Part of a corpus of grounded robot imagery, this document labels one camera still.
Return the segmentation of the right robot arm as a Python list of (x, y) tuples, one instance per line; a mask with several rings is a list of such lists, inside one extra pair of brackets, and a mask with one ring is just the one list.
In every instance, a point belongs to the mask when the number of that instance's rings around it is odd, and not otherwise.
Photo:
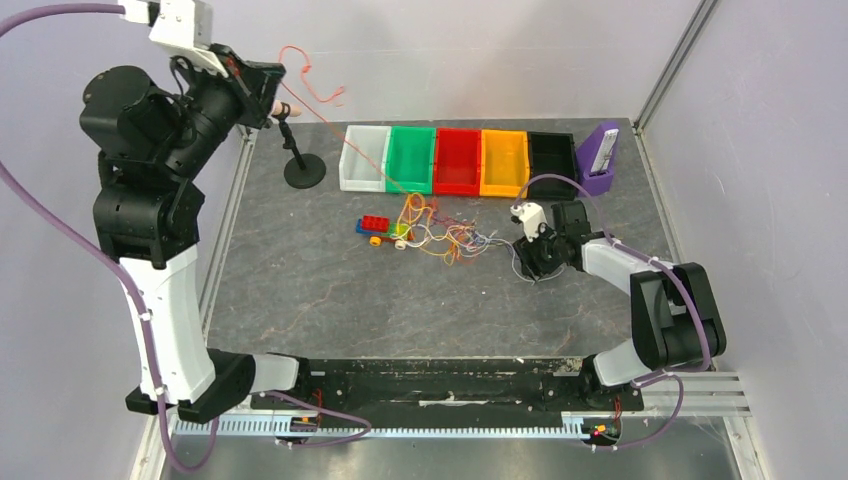
[(630, 299), (630, 338), (583, 362), (577, 392), (585, 405), (602, 408), (627, 384), (705, 369), (726, 351), (726, 332), (700, 264), (673, 264), (632, 249), (594, 229), (579, 201), (559, 202), (549, 211), (521, 202), (510, 212), (523, 230), (512, 245), (522, 275), (541, 281), (568, 266)]

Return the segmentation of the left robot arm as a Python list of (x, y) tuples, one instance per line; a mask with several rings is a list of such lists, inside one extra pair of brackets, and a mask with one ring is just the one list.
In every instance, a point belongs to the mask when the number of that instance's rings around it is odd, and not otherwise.
[(195, 178), (235, 126), (268, 126), (279, 63), (241, 59), (215, 44), (219, 73), (183, 56), (173, 68), (185, 92), (160, 88), (141, 68), (117, 66), (95, 76), (83, 93), (79, 123), (99, 148), (101, 190), (93, 204), (99, 247), (129, 277), (128, 302), (140, 317), (135, 334), (142, 373), (125, 399), (130, 411), (207, 423), (247, 396), (275, 391), (290, 408), (313, 398), (298, 359), (282, 354), (210, 348), (196, 292), (205, 197)]

